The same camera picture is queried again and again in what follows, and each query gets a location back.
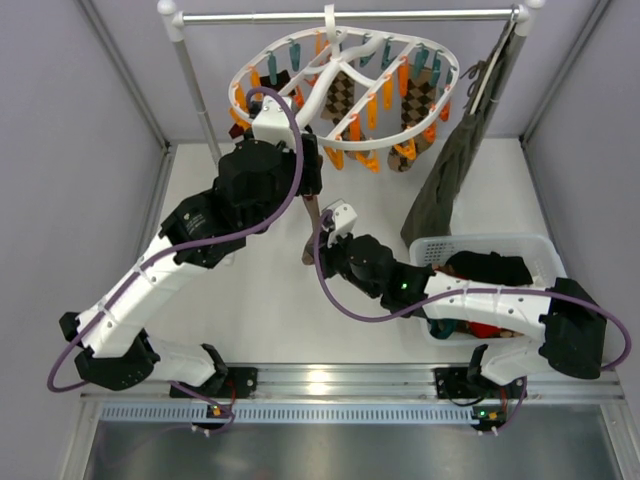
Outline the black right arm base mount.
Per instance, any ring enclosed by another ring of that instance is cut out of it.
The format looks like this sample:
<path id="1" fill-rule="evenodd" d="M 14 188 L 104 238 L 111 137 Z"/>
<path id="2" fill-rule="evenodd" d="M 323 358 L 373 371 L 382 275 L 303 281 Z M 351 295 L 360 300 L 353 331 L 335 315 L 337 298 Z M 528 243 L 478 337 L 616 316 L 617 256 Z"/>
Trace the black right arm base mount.
<path id="1" fill-rule="evenodd" d="M 441 367 L 434 370 L 437 398 L 458 406 L 474 406 L 485 400 L 518 399 L 524 380 L 517 379 L 499 386 L 484 377 L 469 377 L 466 367 Z"/>

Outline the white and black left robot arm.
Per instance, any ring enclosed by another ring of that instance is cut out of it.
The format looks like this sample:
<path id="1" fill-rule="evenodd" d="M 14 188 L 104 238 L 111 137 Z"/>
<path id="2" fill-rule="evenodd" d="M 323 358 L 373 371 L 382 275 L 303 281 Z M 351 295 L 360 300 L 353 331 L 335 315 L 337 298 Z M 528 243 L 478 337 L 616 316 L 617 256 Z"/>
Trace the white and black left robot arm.
<path id="1" fill-rule="evenodd" d="M 317 138 L 305 131 L 292 145 L 253 137 L 224 155 L 210 189 L 192 195 L 161 223 L 138 262 L 91 308 L 67 312 L 63 336 L 80 351 L 83 385 L 123 391 L 146 380 L 179 382 L 213 395 L 229 375 L 218 351 L 151 337 L 151 317 L 199 275 L 266 232 L 297 196 L 320 192 Z"/>

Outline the white round clip hanger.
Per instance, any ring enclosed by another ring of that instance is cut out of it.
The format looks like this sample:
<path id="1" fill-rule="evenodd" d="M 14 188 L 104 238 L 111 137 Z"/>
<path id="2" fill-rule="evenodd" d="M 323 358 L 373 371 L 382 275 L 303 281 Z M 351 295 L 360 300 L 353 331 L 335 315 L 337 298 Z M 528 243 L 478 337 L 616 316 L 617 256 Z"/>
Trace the white round clip hanger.
<path id="1" fill-rule="evenodd" d="M 385 150 L 390 169 L 404 172 L 448 120 L 459 78 L 458 59 L 437 42 L 328 19 L 272 42 L 234 75 L 229 135 L 260 128 L 255 110 L 263 97 L 248 100 L 245 90 L 266 87 L 292 100 L 299 126 L 328 122 L 317 138 L 336 169 L 351 157 L 377 172 Z"/>

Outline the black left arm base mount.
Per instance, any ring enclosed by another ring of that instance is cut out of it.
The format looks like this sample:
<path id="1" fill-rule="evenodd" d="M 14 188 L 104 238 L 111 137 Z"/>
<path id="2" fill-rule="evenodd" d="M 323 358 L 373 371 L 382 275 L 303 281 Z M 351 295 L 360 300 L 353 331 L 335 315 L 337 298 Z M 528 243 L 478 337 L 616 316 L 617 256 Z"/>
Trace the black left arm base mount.
<path id="1" fill-rule="evenodd" d="M 246 399 L 256 390 L 258 369 L 255 367 L 228 367 L 226 371 L 216 372 L 201 386 L 193 387 L 181 383 L 202 396 L 221 399 Z"/>

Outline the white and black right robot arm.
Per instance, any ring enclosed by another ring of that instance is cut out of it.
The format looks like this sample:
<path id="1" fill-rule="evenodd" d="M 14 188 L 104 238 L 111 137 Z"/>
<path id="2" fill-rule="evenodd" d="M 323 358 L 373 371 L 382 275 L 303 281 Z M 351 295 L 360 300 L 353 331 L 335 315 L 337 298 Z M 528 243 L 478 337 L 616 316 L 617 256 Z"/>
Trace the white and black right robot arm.
<path id="1" fill-rule="evenodd" d="M 385 313 L 377 323 L 421 317 L 513 332 L 474 349 L 468 371 L 484 383 L 504 386 L 548 371 L 581 380 L 601 375 L 607 316 L 573 279 L 557 278 L 546 288 L 474 282 L 399 262 L 370 235 L 332 239 L 318 233 L 312 251 L 322 290 L 329 289 L 327 279 L 340 276 L 379 301 Z"/>

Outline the beige ribbed sock striped cuff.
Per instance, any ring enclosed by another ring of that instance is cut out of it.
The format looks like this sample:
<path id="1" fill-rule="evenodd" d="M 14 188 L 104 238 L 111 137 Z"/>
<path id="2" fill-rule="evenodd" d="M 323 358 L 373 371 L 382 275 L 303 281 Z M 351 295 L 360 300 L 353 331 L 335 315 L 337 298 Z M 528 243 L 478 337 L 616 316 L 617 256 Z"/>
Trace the beige ribbed sock striped cuff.
<path id="1" fill-rule="evenodd" d="M 247 91 L 255 87 L 266 87 L 279 91 L 291 80 L 288 70 L 277 70 L 275 75 L 270 73 L 260 74 L 256 67 L 251 66 L 243 76 L 230 85 L 231 107 L 229 114 L 233 119 L 233 124 L 229 129 L 229 136 L 232 139 L 242 137 L 250 128 L 248 118 L 256 115 L 255 111 L 262 102 L 263 95 L 255 94 L 251 101 L 246 99 Z"/>

